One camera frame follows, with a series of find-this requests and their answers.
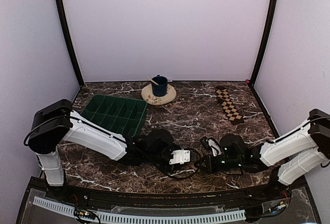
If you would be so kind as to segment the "brown black checkered sock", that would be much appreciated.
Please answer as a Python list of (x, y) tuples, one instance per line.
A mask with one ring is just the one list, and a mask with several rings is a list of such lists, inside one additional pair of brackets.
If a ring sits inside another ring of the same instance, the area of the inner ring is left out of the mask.
[(244, 123), (243, 116), (234, 106), (227, 89), (223, 86), (216, 86), (217, 101), (220, 104), (225, 116), (232, 125)]

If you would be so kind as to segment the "plain brown sock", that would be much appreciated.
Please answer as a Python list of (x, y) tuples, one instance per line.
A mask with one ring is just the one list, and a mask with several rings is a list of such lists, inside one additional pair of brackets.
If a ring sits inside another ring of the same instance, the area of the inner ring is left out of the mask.
[(202, 156), (200, 155), (200, 153), (196, 150), (190, 150), (190, 162), (188, 163), (188, 165), (197, 170), (200, 167), (200, 160), (201, 160)]

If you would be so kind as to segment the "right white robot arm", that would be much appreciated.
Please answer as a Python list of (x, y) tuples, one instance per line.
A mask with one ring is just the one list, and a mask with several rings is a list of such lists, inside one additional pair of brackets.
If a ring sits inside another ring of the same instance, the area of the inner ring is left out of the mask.
[(263, 196), (274, 200), (302, 175), (320, 165), (329, 166), (329, 114), (313, 109), (298, 127), (277, 139), (248, 148), (241, 136), (227, 134), (219, 141), (202, 138), (204, 148), (211, 152), (195, 163), (203, 172), (214, 173), (240, 169), (257, 173), (290, 158), (273, 170), (275, 180), (263, 189)]

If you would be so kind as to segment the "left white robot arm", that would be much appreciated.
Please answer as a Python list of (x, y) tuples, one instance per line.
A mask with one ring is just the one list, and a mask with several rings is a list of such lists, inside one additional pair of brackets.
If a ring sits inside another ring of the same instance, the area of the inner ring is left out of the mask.
[(60, 163), (57, 146), (61, 141), (84, 146), (123, 165), (149, 163), (161, 172), (172, 171), (176, 165), (185, 163), (187, 155), (164, 129), (130, 138), (96, 125), (74, 111), (69, 100), (60, 100), (35, 113), (23, 144), (35, 152), (49, 186), (53, 186), (53, 194), (61, 201), (73, 197)]

